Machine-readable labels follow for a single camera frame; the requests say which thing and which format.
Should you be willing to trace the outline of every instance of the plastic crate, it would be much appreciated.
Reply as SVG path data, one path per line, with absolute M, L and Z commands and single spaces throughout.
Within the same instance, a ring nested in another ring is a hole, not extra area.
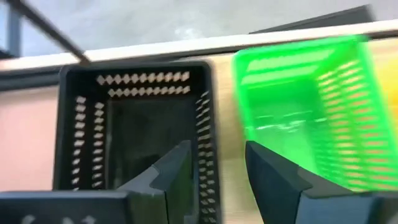
M 366 39 L 335 37 L 238 52 L 247 140 L 351 190 L 398 189 L 398 157 Z
M 220 187 L 207 63 L 104 64 L 61 74 L 54 189 L 115 189 L 183 140 L 193 144 L 201 219 L 213 223 Z

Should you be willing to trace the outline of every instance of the pink wall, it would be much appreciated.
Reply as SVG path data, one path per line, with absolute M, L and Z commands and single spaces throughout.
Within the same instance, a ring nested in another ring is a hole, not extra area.
M 0 93 L 0 191 L 52 186 L 57 88 Z

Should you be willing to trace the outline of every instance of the yellow object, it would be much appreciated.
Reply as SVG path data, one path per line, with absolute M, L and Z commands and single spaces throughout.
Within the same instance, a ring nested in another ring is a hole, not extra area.
M 398 135 L 398 58 L 376 67 L 376 74 Z

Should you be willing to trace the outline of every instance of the green plastic basket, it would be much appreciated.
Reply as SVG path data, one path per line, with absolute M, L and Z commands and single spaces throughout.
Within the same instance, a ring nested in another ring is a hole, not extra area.
M 239 51 L 247 140 L 352 190 L 398 190 L 398 156 L 362 36 Z

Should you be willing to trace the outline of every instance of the floor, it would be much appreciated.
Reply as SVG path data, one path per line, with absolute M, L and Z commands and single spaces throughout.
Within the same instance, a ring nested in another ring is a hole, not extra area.
M 398 18 L 396 0 L 26 0 L 85 50 L 248 32 L 370 4 L 377 20 Z M 7 8 L 0 2 L 0 30 Z M 62 49 L 23 21 L 22 54 Z M 0 32 L 0 46 L 5 46 Z

